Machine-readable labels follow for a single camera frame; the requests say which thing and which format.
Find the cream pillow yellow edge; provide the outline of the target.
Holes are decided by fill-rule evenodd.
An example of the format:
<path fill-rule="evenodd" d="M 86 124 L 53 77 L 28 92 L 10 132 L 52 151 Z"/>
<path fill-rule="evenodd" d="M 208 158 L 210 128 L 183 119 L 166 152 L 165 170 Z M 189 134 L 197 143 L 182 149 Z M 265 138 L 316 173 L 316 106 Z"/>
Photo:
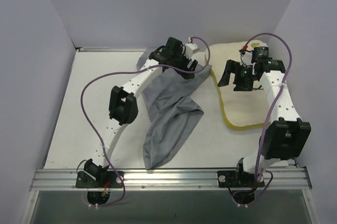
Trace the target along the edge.
<path fill-rule="evenodd" d="M 212 66 L 211 76 L 215 84 L 221 79 L 227 60 L 240 62 L 239 50 L 245 42 L 221 43 L 210 46 L 205 50 L 205 60 L 208 52 L 211 57 L 208 60 Z M 216 87 L 220 98 L 220 109 L 225 124 L 232 130 L 248 130 L 261 128 L 269 110 L 269 104 L 263 89 L 258 89 L 259 82 L 254 82 L 254 90 L 251 92 L 234 91 L 234 75 L 230 77 L 230 83 L 224 87 Z"/>

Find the grey pillowcase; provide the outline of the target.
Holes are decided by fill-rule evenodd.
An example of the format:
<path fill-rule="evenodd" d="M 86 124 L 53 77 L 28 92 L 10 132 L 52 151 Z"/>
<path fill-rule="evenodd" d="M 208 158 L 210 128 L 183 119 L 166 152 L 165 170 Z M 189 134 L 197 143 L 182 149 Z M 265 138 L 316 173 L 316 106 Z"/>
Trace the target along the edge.
<path fill-rule="evenodd" d="M 198 65 L 196 69 L 192 79 L 184 79 L 174 69 L 167 69 L 142 92 L 151 122 L 143 144 L 147 170 L 171 161 L 204 114 L 190 95 L 206 80 L 211 66 Z"/>

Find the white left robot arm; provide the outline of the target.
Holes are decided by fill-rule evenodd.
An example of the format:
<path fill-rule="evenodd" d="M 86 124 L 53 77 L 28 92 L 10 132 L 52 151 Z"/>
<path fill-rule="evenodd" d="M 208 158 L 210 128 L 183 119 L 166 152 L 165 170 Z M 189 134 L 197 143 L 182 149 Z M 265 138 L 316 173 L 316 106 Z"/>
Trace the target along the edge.
<path fill-rule="evenodd" d="M 84 174 L 88 182 L 100 188 L 121 175 L 113 170 L 110 162 L 112 152 L 125 128 L 133 123 L 138 115 L 137 98 L 143 90 L 164 70 L 173 69 L 182 76 L 193 77 L 198 65 L 192 56 L 199 47 L 189 38 L 186 44 L 169 37 L 166 44 L 152 51 L 142 67 L 132 72 L 133 78 L 122 86 L 114 86 L 108 104 L 108 125 L 106 135 L 98 135 L 100 144 L 94 155 L 84 164 Z"/>

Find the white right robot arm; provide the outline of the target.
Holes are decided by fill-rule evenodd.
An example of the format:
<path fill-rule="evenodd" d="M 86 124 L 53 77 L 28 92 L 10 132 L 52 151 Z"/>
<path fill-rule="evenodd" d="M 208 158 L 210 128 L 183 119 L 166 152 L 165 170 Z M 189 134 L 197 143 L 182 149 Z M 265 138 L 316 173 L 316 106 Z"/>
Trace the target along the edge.
<path fill-rule="evenodd" d="M 311 125 L 301 119 L 292 102 L 286 84 L 289 69 L 281 60 L 269 56 L 267 46 L 255 47 L 250 54 L 249 64 L 227 60 L 217 84 L 227 86 L 233 74 L 233 90 L 249 92 L 258 81 L 269 104 L 257 150 L 241 158 L 233 174 L 234 182 L 240 187 L 258 180 L 269 166 L 299 157 L 311 133 Z"/>

